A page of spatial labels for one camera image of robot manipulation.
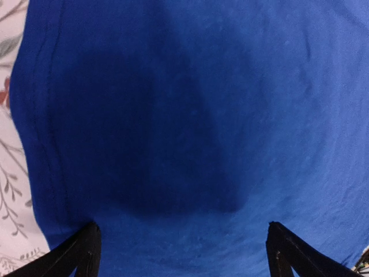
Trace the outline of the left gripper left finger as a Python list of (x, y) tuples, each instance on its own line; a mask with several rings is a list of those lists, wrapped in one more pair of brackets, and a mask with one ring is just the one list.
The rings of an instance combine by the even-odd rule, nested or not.
[(8, 274), (10, 277), (97, 277), (101, 231), (90, 222), (44, 256)]

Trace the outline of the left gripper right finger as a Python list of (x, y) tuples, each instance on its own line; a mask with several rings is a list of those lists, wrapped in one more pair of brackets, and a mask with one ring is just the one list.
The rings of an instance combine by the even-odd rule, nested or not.
[(270, 222), (266, 240), (271, 276), (359, 276), (320, 253), (280, 222)]

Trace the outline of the blue t-shirt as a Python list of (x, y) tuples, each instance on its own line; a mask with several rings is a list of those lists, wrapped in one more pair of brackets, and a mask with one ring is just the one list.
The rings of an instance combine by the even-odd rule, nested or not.
[(100, 276), (268, 276), (278, 221), (368, 245), (367, 1), (30, 1), (10, 79), (50, 248)]

